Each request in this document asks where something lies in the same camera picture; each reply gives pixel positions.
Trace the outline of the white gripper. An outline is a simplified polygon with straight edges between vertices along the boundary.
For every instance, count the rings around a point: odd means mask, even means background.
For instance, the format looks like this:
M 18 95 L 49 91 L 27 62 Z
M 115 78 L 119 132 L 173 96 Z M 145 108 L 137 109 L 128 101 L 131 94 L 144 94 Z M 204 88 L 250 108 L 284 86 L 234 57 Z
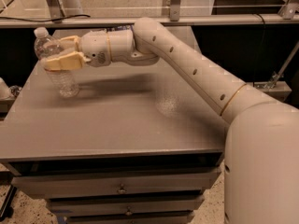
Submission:
M 92 67 L 108 66 L 111 59 L 107 39 L 105 31 L 90 31 L 82 38 L 77 35 L 63 37 L 60 39 L 62 46 L 75 51 L 43 58 L 40 63 L 48 71 L 77 70 L 85 63 Z

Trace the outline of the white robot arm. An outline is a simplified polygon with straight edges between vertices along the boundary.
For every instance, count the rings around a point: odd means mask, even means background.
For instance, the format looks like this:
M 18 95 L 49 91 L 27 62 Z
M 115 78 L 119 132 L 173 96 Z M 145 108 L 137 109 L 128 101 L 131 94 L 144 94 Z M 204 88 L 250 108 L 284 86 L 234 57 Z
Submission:
M 104 54 L 109 62 L 168 62 L 229 125 L 225 142 L 225 224 L 299 224 L 299 109 L 250 86 L 151 18 L 133 29 L 63 39 L 66 49 L 42 60 L 73 70 Z

